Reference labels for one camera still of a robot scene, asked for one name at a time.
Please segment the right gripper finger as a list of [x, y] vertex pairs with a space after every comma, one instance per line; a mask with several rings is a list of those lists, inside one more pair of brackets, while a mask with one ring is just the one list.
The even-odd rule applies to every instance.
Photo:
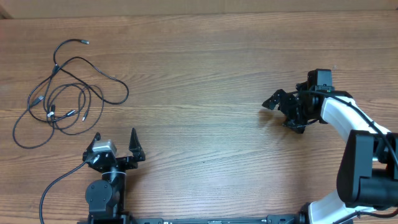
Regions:
[[305, 131], [305, 127], [307, 125], [307, 122], [303, 122], [303, 121], [296, 121], [294, 119], [286, 119], [283, 123], [282, 123], [283, 127], [289, 128], [292, 131], [294, 131], [297, 134], [303, 134]]
[[269, 110], [274, 110], [275, 107], [280, 103], [281, 99], [287, 93], [283, 89], [277, 90], [274, 94], [272, 94], [266, 101], [262, 103], [262, 107], [267, 108]]

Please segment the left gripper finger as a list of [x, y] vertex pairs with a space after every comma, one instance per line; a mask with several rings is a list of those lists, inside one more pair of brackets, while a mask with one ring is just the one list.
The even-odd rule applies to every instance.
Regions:
[[135, 128], [131, 130], [131, 137], [129, 142], [129, 150], [132, 152], [132, 156], [136, 162], [146, 160], [145, 152], [139, 142], [137, 131]]
[[99, 141], [101, 139], [101, 135], [99, 132], [97, 132], [92, 140], [92, 142], [89, 144], [89, 146], [86, 148], [86, 150], [82, 154], [82, 161], [89, 161], [92, 156], [94, 155], [94, 144], [96, 141]]

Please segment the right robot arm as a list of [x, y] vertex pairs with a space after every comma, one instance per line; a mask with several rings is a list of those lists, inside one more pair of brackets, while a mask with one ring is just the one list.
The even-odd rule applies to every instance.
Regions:
[[330, 124], [346, 143], [336, 189], [288, 215], [268, 215], [264, 223], [353, 223], [369, 216], [393, 218], [397, 212], [397, 134], [377, 124], [346, 91], [333, 86], [332, 72], [316, 69], [296, 90], [276, 90], [262, 106], [285, 115], [283, 125], [302, 134], [315, 122]]

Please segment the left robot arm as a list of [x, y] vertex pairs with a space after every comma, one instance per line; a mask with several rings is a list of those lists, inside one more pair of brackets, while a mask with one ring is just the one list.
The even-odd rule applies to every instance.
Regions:
[[83, 153], [83, 161], [88, 167], [101, 174], [101, 178], [92, 182], [85, 192], [89, 206], [88, 223], [137, 222], [131, 212], [125, 210], [126, 171], [137, 169], [138, 163], [146, 159], [135, 129], [131, 131], [129, 151], [130, 156], [117, 157], [113, 141], [102, 140], [100, 133], [96, 133]]

